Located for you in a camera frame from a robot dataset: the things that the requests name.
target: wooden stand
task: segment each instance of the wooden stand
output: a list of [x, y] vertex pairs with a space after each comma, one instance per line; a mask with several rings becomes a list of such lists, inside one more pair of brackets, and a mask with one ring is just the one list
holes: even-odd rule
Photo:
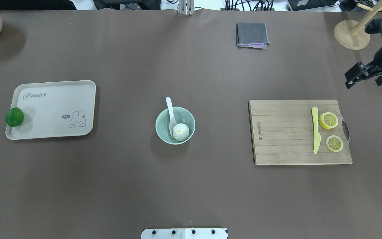
[[344, 20], [334, 27], [334, 37], [343, 46], [352, 50], [361, 50], [369, 43], [369, 34], [361, 29], [367, 24], [379, 11], [382, 11], [382, 0], [380, 0], [373, 8], [367, 7], [360, 3], [358, 7], [366, 9], [368, 12], [360, 22], [353, 20]]

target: gray cloth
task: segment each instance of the gray cloth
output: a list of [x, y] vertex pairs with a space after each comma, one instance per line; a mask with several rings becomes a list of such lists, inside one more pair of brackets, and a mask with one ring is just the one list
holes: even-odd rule
[[237, 46], [265, 49], [268, 40], [266, 23], [237, 23]]

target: egg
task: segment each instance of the egg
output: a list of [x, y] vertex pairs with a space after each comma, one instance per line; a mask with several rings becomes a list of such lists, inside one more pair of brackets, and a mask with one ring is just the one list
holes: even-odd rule
[[188, 135], [190, 134], [190, 129], [186, 124], [177, 124], [173, 127], [173, 138], [177, 141], [184, 141], [188, 138]]

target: lime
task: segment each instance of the lime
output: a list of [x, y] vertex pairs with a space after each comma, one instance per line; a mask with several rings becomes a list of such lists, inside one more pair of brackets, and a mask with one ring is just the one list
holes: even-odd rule
[[343, 149], [343, 141], [336, 135], [331, 135], [326, 139], [326, 147], [333, 152], [340, 152]]
[[338, 118], [333, 113], [326, 112], [319, 116], [319, 124], [323, 128], [331, 129], [338, 125]]
[[23, 111], [17, 107], [12, 108], [6, 114], [6, 122], [9, 127], [16, 127], [23, 123], [25, 115]]

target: cartoon rabbit face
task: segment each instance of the cartoon rabbit face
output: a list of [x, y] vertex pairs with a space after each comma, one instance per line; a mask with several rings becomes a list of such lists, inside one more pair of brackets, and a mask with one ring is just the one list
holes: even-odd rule
[[73, 112], [72, 120], [70, 121], [69, 127], [85, 127], [86, 118], [84, 111]]

